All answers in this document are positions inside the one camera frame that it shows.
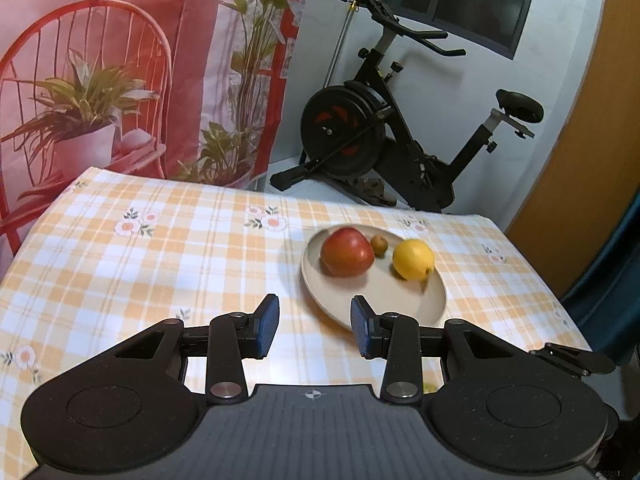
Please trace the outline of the black exercise bike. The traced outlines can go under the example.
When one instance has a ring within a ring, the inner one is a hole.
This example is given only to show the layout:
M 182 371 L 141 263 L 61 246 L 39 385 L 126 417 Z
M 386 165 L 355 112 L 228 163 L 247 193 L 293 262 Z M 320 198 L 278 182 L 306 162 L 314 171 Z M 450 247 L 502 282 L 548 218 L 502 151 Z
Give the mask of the black exercise bike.
M 505 122 L 522 139 L 532 136 L 529 125 L 544 119 L 544 108 L 523 93 L 500 89 L 497 107 L 474 131 L 451 162 L 428 154 L 412 136 L 390 91 L 390 76 L 380 63 L 393 41 L 407 37 L 444 56 L 458 58 L 463 49 L 446 50 L 435 42 L 444 30 L 406 27 L 382 0 L 352 0 L 364 6 L 383 33 L 371 49 L 362 48 L 355 77 L 316 92 L 300 118 L 303 156 L 291 169 L 273 174 L 271 185 L 285 191 L 305 180 L 324 177 L 343 191 L 379 207 L 403 200 L 417 211 L 441 212 L 454 202 L 454 181 L 480 151 L 492 152 L 492 138 Z

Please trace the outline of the orange plaid tablecloth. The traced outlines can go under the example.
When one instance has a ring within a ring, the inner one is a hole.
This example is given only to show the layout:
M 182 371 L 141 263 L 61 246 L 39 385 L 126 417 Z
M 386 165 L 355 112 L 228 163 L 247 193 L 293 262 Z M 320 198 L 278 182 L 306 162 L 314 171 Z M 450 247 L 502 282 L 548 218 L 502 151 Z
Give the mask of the orange plaid tablecloth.
M 257 384 L 378 385 L 382 365 L 311 299 L 300 274 L 308 240 L 338 224 L 422 238 L 436 255 L 445 313 L 516 346 L 586 345 L 542 278 L 481 216 L 418 214 L 335 200 L 85 171 L 1 253 L 1 474 L 35 465 L 20 428 L 39 384 L 164 318 L 205 325 L 280 299 L 268 356 L 246 361 Z

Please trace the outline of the red printed backdrop curtain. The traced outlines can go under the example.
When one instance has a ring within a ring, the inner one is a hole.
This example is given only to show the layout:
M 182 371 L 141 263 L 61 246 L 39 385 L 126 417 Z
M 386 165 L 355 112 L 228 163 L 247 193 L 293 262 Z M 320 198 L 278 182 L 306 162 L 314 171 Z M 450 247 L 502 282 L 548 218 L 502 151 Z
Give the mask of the red printed backdrop curtain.
M 266 172 L 306 0 L 1 0 L 1 261 L 89 168 Z

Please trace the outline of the yellow lemon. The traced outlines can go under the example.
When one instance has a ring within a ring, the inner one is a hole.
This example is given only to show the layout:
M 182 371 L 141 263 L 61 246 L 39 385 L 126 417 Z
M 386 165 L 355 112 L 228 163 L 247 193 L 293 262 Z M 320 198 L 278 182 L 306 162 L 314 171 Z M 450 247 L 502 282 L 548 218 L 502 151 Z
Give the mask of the yellow lemon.
M 425 281 L 435 269 L 435 255 L 424 240 L 403 240 L 394 249 L 393 267 L 406 281 Z

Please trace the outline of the orange wooden door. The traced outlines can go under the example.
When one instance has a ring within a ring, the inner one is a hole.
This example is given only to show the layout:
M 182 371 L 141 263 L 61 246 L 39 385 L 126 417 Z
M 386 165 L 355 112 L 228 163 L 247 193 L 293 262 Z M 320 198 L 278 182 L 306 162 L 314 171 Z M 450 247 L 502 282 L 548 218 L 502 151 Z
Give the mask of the orange wooden door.
M 557 297 L 587 270 L 639 186 L 639 0 L 604 0 L 568 121 L 506 231 Z

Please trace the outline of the small brown kiwi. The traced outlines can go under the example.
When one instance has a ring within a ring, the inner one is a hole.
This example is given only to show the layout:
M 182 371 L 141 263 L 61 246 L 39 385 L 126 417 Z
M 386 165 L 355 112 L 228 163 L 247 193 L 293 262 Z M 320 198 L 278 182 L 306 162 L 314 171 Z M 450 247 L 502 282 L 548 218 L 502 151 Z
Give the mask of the small brown kiwi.
M 376 258 L 383 258 L 388 249 L 388 241 L 382 235 L 372 236 L 370 239 L 370 245 Z

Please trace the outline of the red apple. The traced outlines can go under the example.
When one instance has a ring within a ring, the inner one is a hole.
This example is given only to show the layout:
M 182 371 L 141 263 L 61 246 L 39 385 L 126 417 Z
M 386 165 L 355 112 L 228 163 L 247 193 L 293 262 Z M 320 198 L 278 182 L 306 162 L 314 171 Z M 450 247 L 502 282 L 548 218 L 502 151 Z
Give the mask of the red apple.
M 356 278 L 374 263 L 369 241 L 357 229 L 345 226 L 322 243 L 320 261 L 334 278 Z

